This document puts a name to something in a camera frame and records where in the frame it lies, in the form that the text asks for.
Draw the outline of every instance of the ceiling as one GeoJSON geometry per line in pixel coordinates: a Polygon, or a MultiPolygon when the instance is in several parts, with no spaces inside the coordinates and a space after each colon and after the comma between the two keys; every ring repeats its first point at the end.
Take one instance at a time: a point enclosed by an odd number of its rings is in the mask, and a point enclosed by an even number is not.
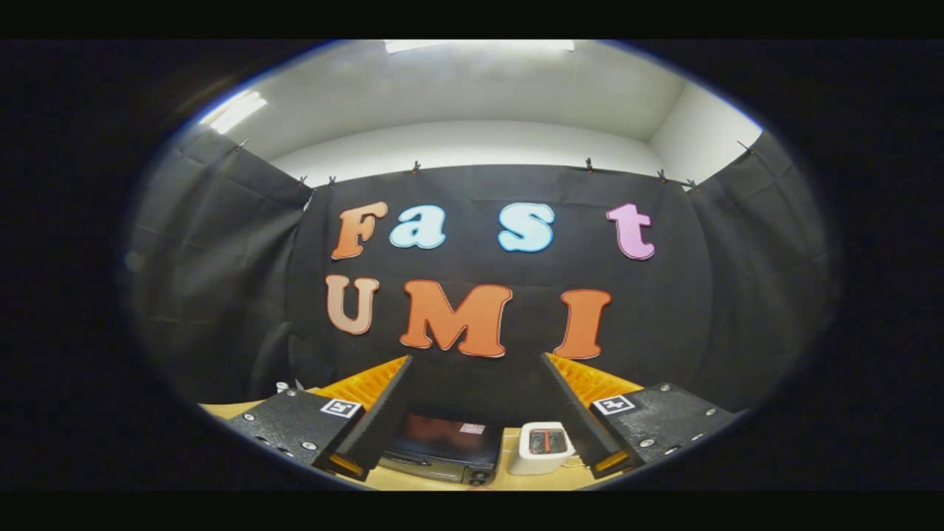
{"type": "Polygon", "coordinates": [[[388,54],[383,41],[334,43],[257,82],[268,105],[228,132],[274,160],[352,134],[428,122],[519,120],[647,142],[684,79],[624,48],[573,52],[445,44],[388,54]]]}

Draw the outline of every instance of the peach letter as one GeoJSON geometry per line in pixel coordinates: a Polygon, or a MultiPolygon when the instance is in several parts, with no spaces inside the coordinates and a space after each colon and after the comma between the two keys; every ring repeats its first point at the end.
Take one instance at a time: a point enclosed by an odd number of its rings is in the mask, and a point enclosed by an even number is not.
{"type": "Polygon", "coordinates": [[[328,275],[328,318],[331,323],[348,334],[360,335],[370,330],[370,317],[374,308],[374,292],[380,287],[375,279],[354,281],[357,288],[357,318],[349,319],[345,315],[345,288],[350,283],[342,275],[328,275]]]}
{"type": "Polygon", "coordinates": [[[400,343],[417,349],[431,347],[432,341],[426,336],[428,323],[436,343],[444,351],[448,351],[459,339],[459,334],[466,330],[459,352],[492,358],[505,355],[498,336],[501,333],[501,314],[505,302],[512,299],[512,290],[501,285],[476,286],[465,297],[459,310],[453,312],[439,283],[409,281],[403,287],[410,294],[411,304],[407,333],[400,337],[400,343]]]}
{"type": "Polygon", "coordinates": [[[374,234],[375,217],[387,215],[387,203],[379,201],[361,208],[345,210],[341,213],[341,234],[338,236],[338,247],[331,252],[331,258],[343,260],[354,258],[363,252],[358,244],[357,237],[367,241],[374,234]]]}
{"type": "Polygon", "coordinates": [[[596,289],[575,289],[561,295],[567,305],[567,331],[564,343],[554,349],[556,355],[572,360],[585,360],[599,356],[597,344],[599,317],[603,306],[613,300],[610,294],[596,289]]]}

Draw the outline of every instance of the white wall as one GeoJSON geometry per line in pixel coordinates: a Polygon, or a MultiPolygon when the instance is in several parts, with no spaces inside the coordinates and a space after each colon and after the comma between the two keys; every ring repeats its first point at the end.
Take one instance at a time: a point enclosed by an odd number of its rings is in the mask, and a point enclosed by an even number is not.
{"type": "Polygon", "coordinates": [[[744,153],[761,127],[700,86],[685,82],[682,95],[649,144],[665,163],[666,177],[702,182],[744,153]]]}
{"type": "Polygon", "coordinates": [[[647,144],[585,129],[532,122],[437,122],[379,129],[309,146],[273,161],[311,187],[421,168],[475,164],[584,166],[656,175],[665,167],[647,144]]]}

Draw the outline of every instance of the letter m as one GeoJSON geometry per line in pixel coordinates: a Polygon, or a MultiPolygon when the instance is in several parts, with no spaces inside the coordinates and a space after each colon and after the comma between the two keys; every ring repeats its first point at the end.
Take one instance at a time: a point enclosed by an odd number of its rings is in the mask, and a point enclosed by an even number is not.
{"type": "Polygon", "coordinates": [[[439,348],[448,351],[465,330],[465,341],[459,352],[470,356],[500,357],[505,348],[498,343],[501,332],[501,314],[505,302],[512,299],[512,290],[500,285],[476,286],[459,309],[452,306],[442,286],[433,281],[409,281],[404,285],[410,294],[410,322],[400,343],[407,347],[428,349],[432,341],[427,337],[429,325],[439,348]]]}

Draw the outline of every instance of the black curtain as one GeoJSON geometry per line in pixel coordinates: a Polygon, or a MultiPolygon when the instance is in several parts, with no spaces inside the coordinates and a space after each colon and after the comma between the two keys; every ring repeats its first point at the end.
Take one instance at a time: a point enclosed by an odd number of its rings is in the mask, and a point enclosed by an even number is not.
{"type": "Polygon", "coordinates": [[[144,179],[125,258],[134,326],[187,399],[242,402],[292,381],[285,269],[310,196],[208,128],[144,179]]]}
{"type": "Polygon", "coordinates": [[[711,332],[691,390],[738,411],[764,398],[830,323],[839,244],[819,196],[764,131],[688,196],[711,257],[711,332]]]}
{"type": "MultiPolygon", "coordinates": [[[[704,351],[711,312],[711,271],[698,219],[676,183],[622,172],[543,165],[484,165],[410,171],[341,181],[315,189],[301,221],[289,265],[288,308],[298,336],[305,386],[326,385],[411,354],[414,407],[456,420],[520,425],[555,418],[560,396],[541,356],[564,339],[568,310],[561,295],[572,289],[610,293],[598,343],[603,353],[586,360],[640,385],[672,381],[691,385],[704,351]],[[341,212],[384,201],[389,213],[376,222],[360,256],[330,258],[341,212]],[[499,212],[515,202],[545,203],[554,211],[553,241],[536,253],[507,252],[497,241],[499,212]],[[606,213],[632,202],[651,218],[646,241],[655,254],[637,261],[616,241],[606,213]],[[421,204],[446,212],[446,241],[437,248],[397,248],[389,234],[399,214],[421,204]],[[371,328],[362,335],[337,330],[327,317],[328,274],[377,279],[371,328]],[[503,357],[483,359],[438,345],[402,345],[411,298],[410,280],[442,285],[453,309],[481,284],[510,288],[500,343],[503,357]]],[[[357,290],[345,290],[349,316],[357,290]]]]}

